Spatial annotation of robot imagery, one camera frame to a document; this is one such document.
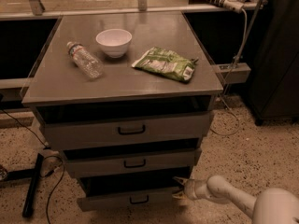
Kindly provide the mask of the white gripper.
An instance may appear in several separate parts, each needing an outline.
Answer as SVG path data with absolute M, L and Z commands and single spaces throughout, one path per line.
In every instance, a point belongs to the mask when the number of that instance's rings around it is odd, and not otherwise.
M 173 179 L 181 186 L 184 186 L 184 192 L 181 190 L 172 194 L 174 199 L 184 200 L 188 198 L 192 201 L 205 199 L 207 193 L 206 181 L 178 176 L 174 176 Z

